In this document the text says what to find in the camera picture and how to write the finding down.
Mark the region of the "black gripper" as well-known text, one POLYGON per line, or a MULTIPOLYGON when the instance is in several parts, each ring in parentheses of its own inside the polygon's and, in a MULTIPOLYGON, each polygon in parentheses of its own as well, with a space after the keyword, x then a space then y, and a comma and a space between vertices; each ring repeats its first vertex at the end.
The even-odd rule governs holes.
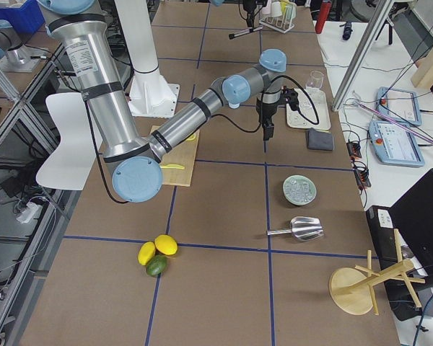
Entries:
POLYGON ((242 0, 242 8, 247 12, 247 26, 255 26, 255 12, 267 5, 267 0, 242 0))
POLYGON ((261 93, 256 100, 256 111, 263 127, 263 139, 269 141, 274 136, 274 124, 272 117, 278 107, 286 105, 290 110, 298 110, 298 93, 291 88, 283 86, 274 93, 261 93))

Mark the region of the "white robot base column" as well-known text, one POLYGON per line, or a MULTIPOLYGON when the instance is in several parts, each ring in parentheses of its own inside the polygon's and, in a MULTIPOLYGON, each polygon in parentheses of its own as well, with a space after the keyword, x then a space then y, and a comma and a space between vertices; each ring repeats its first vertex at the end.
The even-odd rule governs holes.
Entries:
POLYGON ((115 2, 134 77, 128 106, 134 116, 170 118, 180 86, 167 83, 159 70, 149 11, 144 0, 115 2))

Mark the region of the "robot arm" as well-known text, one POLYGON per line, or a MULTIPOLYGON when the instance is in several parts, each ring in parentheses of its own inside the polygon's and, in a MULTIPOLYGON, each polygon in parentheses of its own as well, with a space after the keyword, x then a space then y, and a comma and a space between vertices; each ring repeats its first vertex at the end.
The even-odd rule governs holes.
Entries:
POLYGON ((110 196, 118 203, 153 198, 162 186, 163 156, 184 142, 221 108, 239 107, 257 97, 259 115, 276 112, 284 103, 281 79, 286 54, 261 53, 259 62, 238 74, 212 82, 149 136, 139 135, 134 117, 171 105, 177 95, 159 71, 145 1, 117 1, 115 7, 134 68, 125 92, 105 36, 107 24, 97 1, 40 1, 48 34, 66 49, 81 87, 87 113, 105 142, 104 162, 112 175, 110 196))

